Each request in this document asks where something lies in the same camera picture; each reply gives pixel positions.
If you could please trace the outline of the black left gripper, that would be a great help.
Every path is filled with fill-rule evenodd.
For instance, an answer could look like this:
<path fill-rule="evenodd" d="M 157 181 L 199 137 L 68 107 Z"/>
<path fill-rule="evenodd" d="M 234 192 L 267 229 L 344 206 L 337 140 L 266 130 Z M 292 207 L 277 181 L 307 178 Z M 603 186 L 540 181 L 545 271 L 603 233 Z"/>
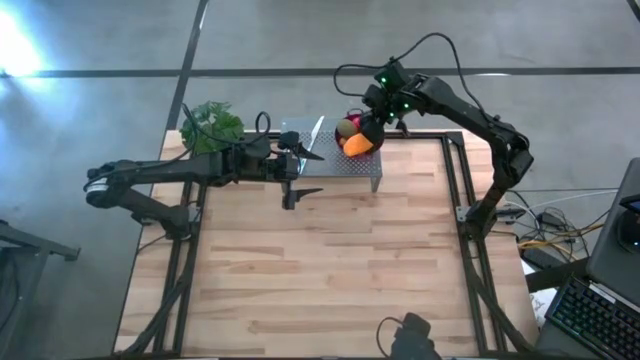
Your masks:
<path fill-rule="evenodd" d="M 324 160 L 322 156 L 305 148 L 302 142 L 294 146 L 294 154 L 299 159 Z M 284 210 L 294 210 L 296 204 L 304 196 L 322 191 L 322 188 L 293 189 L 293 181 L 297 180 L 299 176 L 299 162 L 290 152 L 274 152 L 274 157 L 267 158 L 263 165 L 266 180 L 279 183 L 282 186 L 282 208 Z"/>

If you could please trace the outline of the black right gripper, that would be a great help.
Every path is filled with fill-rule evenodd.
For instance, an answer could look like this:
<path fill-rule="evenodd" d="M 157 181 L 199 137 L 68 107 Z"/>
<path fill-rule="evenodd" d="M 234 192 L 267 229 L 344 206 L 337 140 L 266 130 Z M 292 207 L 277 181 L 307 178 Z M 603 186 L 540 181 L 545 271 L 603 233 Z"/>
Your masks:
<path fill-rule="evenodd" d="M 416 93 L 414 91 L 407 86 L 389 82 L 370 85 L 364 94 L 363 103 L 369 108 L 369 113 L 376 123 L 386 125 L 396 121 L 396 129 L 402 136 L 409 136 L 404 117 L 415 110 Z"/>

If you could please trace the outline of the large black toy plum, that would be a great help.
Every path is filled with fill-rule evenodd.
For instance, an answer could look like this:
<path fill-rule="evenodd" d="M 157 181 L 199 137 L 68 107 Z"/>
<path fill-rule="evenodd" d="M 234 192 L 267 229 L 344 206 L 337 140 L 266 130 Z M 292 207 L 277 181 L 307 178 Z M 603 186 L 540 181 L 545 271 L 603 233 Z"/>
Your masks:
<path fill-rule="evenodd" d="M 367 154 L 375 153 L 384 143 L 384 126 L 371 114 L 364 114 L 360 117 L 360 133 L 372 144 Z"/>

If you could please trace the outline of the long yellow toy fruit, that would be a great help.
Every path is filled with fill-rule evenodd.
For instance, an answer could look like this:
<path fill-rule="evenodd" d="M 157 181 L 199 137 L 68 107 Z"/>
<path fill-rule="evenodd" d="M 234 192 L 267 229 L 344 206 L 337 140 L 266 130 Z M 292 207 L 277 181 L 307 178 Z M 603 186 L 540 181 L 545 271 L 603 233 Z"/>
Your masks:
<path fill-rule="evenodd" d="M 362 133 L 357 133 L 344 141 L 343 152 L 348 157 L 356 157 L 374 148 L 374 144 Z"/>

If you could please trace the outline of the red colander bowl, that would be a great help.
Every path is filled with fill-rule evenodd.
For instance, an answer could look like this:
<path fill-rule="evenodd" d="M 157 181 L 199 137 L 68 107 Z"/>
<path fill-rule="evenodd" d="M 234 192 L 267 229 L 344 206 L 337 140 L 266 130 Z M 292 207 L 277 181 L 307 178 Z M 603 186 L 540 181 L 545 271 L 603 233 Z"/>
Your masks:
<path fill-rule="evenodd" d="M 351 120 L 352 122 L 354 122 L 354 123 L 357 125 L 357 127 L 358 127 L 358 133 L 360 133 L 360 117 L 361 117 L 362 115 L 364 115 L 364 114 L 370 114 L 370 113 L 369 113 L 369 112 L 363 112 L 363 111 L 360 111 L 360 112 L 356 112 L 356 111 L 348 112 L 348 113 L 346 114 L 346 116 L 345 116 L 345 117 L 343 117 L 342 119 L 346 118 L 346 119 L 349 119 L 349 120 Z M 341 151 L 343 152 L 343 148 L 342 148 L 342 146 L 343 146 L 344 141 L 345 141 L 346 139 L 342 139 L 342 138 L 340 138 L 340 137 L 338 136 L 338 134 L 337 134 L 337 132 L 336 132 L 336 126 L 335 126 L 335 130 L 334 130 L 334 138 L 335 138 L 335 142 L 336 142 L 336 144 L 338 145 L 338 147 L 339 147 L 339 148 L 341 149 Z M 356 156 L 356 157 L 361 157 L 361 156 L 364 156 L 364 155 L 373 155 L 373 154 L 367 154 L 367 153 L 365 153 L 365 154 L 361 154 L 361 155 Z"/>

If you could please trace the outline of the round green toy melon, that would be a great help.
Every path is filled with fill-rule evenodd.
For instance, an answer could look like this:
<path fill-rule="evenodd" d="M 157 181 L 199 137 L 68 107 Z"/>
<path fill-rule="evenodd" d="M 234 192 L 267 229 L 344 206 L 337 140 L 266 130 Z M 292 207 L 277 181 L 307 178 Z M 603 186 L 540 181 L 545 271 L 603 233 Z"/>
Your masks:
<path fill-rule="evenodd" d="M 358 133 L 357 125 L 349 119 L 341 119 L 336 125 L 336 132 L 342 139 L 349 139 Z"/>

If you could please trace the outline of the perforated metal shelf riser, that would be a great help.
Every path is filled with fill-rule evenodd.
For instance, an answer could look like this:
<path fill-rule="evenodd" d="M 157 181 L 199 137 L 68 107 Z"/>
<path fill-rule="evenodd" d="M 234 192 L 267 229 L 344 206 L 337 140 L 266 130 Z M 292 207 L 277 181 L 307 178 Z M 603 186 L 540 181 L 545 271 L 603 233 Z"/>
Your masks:
<path fill-rule="evenodd" d="M 347 157 L 335 139 L 338 122 L 325 116 L 283 118 L 281 131 L 298 132 L 304 148 L 323 157 L 322 161 L 303 159 L 303 177 L 368 178 L 371 191 L 376 193 L 383 176 L 380 153 Z"/>

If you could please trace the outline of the green leafy plant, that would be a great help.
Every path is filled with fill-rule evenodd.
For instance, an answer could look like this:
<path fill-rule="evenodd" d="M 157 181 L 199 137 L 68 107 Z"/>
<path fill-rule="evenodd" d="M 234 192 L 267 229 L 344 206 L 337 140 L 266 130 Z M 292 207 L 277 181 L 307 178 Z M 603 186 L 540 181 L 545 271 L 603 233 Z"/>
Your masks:
<path fill-rule="evenodd" d="M 244 136 L 242 120 L 230 112 L 228 102 L 207 101 L 194 108 L 182 104 L 185 115 L 180 134 L 194 155 L 218 152 Z"/>

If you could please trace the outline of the white printed paper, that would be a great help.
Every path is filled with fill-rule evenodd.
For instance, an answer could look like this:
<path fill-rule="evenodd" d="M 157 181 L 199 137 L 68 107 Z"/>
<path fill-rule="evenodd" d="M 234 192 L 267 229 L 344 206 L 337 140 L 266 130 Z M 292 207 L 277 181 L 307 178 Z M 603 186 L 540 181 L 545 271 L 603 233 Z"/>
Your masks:
<path fill-rule="evenodd" d="M 557 290 L 555 288 L 539 290 L 529 294 L 538 328 L 542 328 L 544 326 L 544 323 L 546 322 L 545 314 L 556 294 Z"/>

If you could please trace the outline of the black computer desk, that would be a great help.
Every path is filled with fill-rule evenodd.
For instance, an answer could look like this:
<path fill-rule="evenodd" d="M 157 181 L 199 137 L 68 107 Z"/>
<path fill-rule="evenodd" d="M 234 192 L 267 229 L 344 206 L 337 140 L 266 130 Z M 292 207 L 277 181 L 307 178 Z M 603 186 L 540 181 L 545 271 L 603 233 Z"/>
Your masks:
<path fill-rule="evenodd" d="M 559 288 L 575 276 L 597 290 L 605 291 L 626 305 L 640 310 L 640 254 L 629 253 L 617 241 L 617 218 L 624 211 L 619 205 L 622 198 L 640 194 L 640 157 L 632 159 L 623 176 L 604 226 L 584 271 L 574 270 L 564 276 Z M 535 356 L 540 360 L 606 360 L 573 340 L 547 320 L 535 345 Z"/>

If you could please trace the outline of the black keyboard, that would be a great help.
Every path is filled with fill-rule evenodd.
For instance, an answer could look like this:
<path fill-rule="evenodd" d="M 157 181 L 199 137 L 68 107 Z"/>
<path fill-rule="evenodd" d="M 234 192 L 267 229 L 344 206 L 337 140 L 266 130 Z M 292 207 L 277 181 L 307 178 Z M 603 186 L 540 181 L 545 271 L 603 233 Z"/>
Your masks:
<path fill-rule="evenodd" d="M 640 360 L 640 310 L 575 276 L 559 288 L 545 319 L 606 360 Z"/>

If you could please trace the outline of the dark grey side table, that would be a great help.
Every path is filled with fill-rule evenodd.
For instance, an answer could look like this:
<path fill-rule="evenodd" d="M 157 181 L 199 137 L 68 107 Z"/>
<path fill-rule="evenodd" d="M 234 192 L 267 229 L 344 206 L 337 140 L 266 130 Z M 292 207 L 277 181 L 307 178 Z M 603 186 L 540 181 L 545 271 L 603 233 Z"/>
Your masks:
<path fill-rule="evenodd" d="M 16 229 L 0 220 L 0 360 L 20 336 L 47 260 L 76 261 L 78 247 Z"/>

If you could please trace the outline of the black table edge rail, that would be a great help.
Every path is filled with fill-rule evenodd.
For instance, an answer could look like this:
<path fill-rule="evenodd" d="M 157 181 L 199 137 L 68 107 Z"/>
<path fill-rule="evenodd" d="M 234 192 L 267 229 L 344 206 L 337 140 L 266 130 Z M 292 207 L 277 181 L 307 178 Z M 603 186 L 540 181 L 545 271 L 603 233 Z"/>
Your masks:
<path fill-rule="evenodd" d="M 465 143 L 457 145 L 444 138 L 441 139 L 441 146 L 476 346 L 479 355 L 488 355 L 493 350 L 498 350 L 498 332 L 494 329 L 495 323 L 489 311 L 483 312 L 483 301 L 469 287 L 466 277 L 466 271 L 474 268 L 484 286 L 497 300 L 488 250 L 484 240 L 476 241 L 468 237 L 465 223 L 457 222 L 455 216 L 456 206 L 469 206 L 476 200 Z"/>
<path fill-rule="evenodd" d="M 457 145 L 465 143 L 462 131 L 414 131 L 408 136 L 404 136 L 402 132 L 396 130 L 387 130 L 385 132 L 386 139 L 400 140 L 418 140 L 418 139 L 448 139 Z"/>
<path fill-rule="evenodd" d="M 186 183 L 181 204 L 201 206 L 204 214 L 206 194 L 203 186 Z M 159 309 L 159 312 L 164 308 L 166 311 L 153 332 L 152 353 L 182 355 L 201 227 L 202 222 L 197 227 L 190 227 L 190 235 L 185 240 L 172 244 Z"/>
<path fill-rule="evenodd" d="M 104 360 L 391 360 L 382 355 L 364 357 L 346 356 L 311 356 L 311 357 L 228 357 L 228 356 L 205 356 L 205 357 L 179 357 L 173 353 L 145 353 L 138 355 L 112 355 Z M 516 360 L 483 357 L 444 357 L 442 360 Z"/>

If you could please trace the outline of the black diagonal frame brace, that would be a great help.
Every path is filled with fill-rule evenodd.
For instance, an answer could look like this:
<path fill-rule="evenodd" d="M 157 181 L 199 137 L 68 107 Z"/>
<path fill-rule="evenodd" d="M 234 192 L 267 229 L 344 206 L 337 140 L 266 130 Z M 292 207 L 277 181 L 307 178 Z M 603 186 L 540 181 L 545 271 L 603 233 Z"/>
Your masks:
<path fill-rule="evenodd" d="M 466 277 L 469 287 L 482 299 L 486 308 L 489 310 L 492 321 L 495 323 L 494 329 L 498 332 L 496 339 L 498 352 L 507 352 L 508 347 L 506 346 L 506 340 L 509 340 L 515 349 L 514 354 L 533 354 L 534 346 L 530 344 L 524 335 L 513 325 L 506 313 L 499 306 L 497 300 L 484 286 L 482 279 L 476 273 L 475 269 L 471 268 L 467 270 Z"/>

